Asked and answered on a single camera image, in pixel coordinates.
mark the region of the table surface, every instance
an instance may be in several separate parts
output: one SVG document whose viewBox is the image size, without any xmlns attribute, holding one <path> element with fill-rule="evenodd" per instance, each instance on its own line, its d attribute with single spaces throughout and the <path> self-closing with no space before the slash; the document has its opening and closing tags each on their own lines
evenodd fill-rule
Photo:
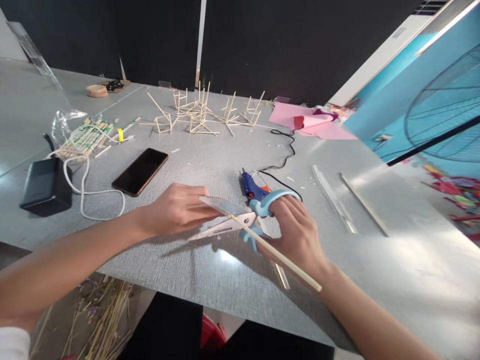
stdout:
<svg viewBox="0 0 480 360">
<path fill-rule="evenodd" d="M 85 87 L 101 78 L 61 70 L 55 73 L 74 107 L 90 116 L 102 112 L 107 120 L 119 117 L 122 127 L 138 115 L 150 120 L 159 115 L 147 91 L 163 109 L 174 104 L 170 90 L 135 83 L 120 94 L 89 98 Z M 31 162 L 48 153 L 42 133 L 49 131 L 62 100 L 31 65 L 0 60 L 0 78 L 1 241 L 33 250 L 93 222 L 80 215 L 79 196 L 74 196 L 70 210 L 47 218 L 19 208 L 27 169 Z M 190 92 L 188 96 L 190 99 L 194 94 Z M 208 107 L 218 114 L 226 102 L 225 95 L 211 93 Z M 243 111 L 247 102 L 248 99 L 237 97 L 235 107 Z M 262 104 L 260 108 L 259 124 L 272 125 L 268 122 L 272 107 Z M 162 135 L 151 132 L 149 126 L 132 127 L 128 134 L 135 135 L 134 140 L 111 148 L 91 162 L 86 189 L 110 189 L 111 181 L 150 147 L 169 153 L 169 160 L 139 197 L 127 196 L 126 211 L 151 203 L 173 182 L 206 185 L 213 196 L 245 205 L 239 187 L 241 168 L 253 171 L 279 165 L 290 154 L 290 139 L 271 134 L 265 128 L 235 126 L 232 137 L 224 125 L 212 123 L 211 129 L 220 132 L 214 137 L 189 134 L 186 127 L 186 123 L 178 123 L 171 134 Z M 439 355 L 478 359 L 480 249 L 361 141 L 296 136 L 294 148 L 297 155 L 274 174 L 302 194 L 306 208 L 316 219 L 327 256 Z M 360 234 L 348 233 L 315 179 L 312 165 L 324 173 Z M 74 175 L 74 184 L 79 183 L 82 171 Z M 343 184 L 340 172 L 350 178 L 380 215 L 390 237 L 382 235 Z M 280 188 L 273 180 L 266 180 L 271 189 Z M 114 193 L 92 195 L 85 200 L 85 211 L 98 217 L 113 217 L 120 206 L 120 198 Z M 279 234 L 274 219 L 267 220 L 266 229 L 273 236 Z M 287 274 L 291 290 L 284 290 L 272 264 L 254 255 L 236 233 L 187 242 L 197 231 L 152 238 L 118 254 L 99 271 L 355 351 L 335 318 L 293 276 Z"/>
</svg>

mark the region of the fan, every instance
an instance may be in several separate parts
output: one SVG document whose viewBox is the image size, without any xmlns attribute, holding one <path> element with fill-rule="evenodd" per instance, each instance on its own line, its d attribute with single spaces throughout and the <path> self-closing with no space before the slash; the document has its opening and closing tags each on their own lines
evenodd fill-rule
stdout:
<svg viewBox="0 0 480 360">
<path fill-rule="evenodd" d="M 405 116 L 404 129 L 413 147 L 480 116 L 480 45 L 460 57 L 424 88 Z M 427 149 L 436 158 L 480 162 L 480 124 Z"/>
</svg>

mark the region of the scissor blade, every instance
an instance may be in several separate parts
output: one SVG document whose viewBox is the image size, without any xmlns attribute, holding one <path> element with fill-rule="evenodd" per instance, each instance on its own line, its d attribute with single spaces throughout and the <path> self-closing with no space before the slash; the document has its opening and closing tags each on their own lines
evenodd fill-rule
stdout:
<svg viewBox="0 0 480 360">
<path fill-rule="evenodd" d="M 247 212 L 247 213 L 238 215 L 237 219 L 239 219 L 241 222 L 243 222 L 244 224 L 250 227 L 254 224 L 255 220 L 257 219 L 257 214 L 254 212 Z M 213 235 L 229 233 L 239 229 L 241 229 L 241 226 L 237 222 L 233 221 L 232 219 L 229 219 L 219 223 L 218 225 L 212 226 L 211 228 L 205 231 L 202 231 L 197 235 L 194 235 L 188 238 L 188 241 L 208 238 Z"/>
<path fill-rule="evenodd" d="M 243 207 L 235 205 L 230 201 L 224 200 L 220 197 L 199 196 L 198 198 L 225 216 L 230 214 L 235 216 L 245 214 L 245 209 Z"/>
</svg>

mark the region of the hand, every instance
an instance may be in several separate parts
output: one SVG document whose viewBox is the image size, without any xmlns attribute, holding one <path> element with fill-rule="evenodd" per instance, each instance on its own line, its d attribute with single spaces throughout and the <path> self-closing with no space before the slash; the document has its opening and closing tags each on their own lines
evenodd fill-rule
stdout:
<svg viewBox="0 0 480 360">
<path fill-rule="evenodd" d="M 317 224 L 304 204 L 287 195 L 275 200 L 268 209 L 277 219 L 281 231 L 280 238 L 268 242 L 318 281 L 322 271 L 328 269 L 331 263 L 320 246 Z M 257 242 L 256 245 L 262 255 L 279 265 L 282 264 L 261 244 Z"/>
<path fill-rule="evenodd" d="M 222 215 L 199 196 L 210 196 L 205 186 L 171 184 L 157 200 L 141 208 L 143 231 L 150 237 L 181 233 Z"/>
</svg>

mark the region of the black wall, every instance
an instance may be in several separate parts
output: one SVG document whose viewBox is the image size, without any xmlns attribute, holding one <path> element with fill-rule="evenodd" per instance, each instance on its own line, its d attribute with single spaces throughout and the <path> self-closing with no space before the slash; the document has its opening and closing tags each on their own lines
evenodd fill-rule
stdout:
<svg viewBox="0 0 480 360">
<path fill-rule="evenodd" d="M 419 0 L 207 0 L 200 79 L 210 91 L 323 105 Z"/>
<path fill-rule="evenodd" d="M 51 68 L 141 84 L 195 85 L 200 0 L 0 0 Z"/>
<path fill-rule="evenodd" d="M 200 0 L 111 1 L 126 78 L 193 90 L 197 67 Z"/>
<path fill-rule="evenodd" d="M 51 68 L 122 78 L 119 48 L 107 3 L 101 0 L 0 0 L 20 22 Z"/>
</svg>

